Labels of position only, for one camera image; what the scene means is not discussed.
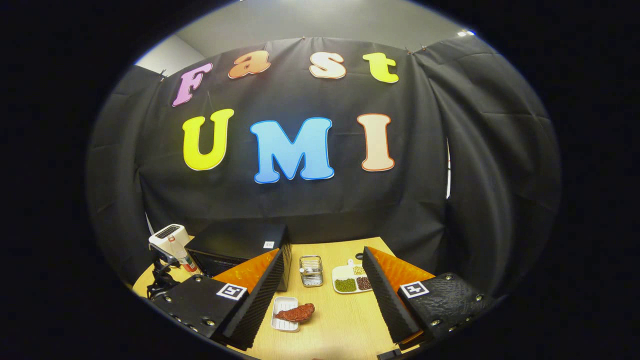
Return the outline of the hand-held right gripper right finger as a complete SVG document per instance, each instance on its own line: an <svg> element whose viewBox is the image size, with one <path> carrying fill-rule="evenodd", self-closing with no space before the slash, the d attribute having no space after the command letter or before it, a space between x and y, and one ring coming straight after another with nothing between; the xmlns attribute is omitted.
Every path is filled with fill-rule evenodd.
<svg viewBox="0 0 640 360"><path fill-rule="evenodd" d="M493 296L455 273L433 275L370 246L362 266L391 340L400 347L452 337L496 305Z"/></svg>

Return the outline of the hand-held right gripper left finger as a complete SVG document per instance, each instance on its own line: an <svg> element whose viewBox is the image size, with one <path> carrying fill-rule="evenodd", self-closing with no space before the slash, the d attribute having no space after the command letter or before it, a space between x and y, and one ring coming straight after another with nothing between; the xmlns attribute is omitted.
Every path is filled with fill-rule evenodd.
<svg viewBox="0 0 640 360"><path fill-rule="evenodd" d="M253 289L231 280L193 275L151 303L201 337L245 351L253 346L284 273L281 249L265 255L268 261Z"/></svg>

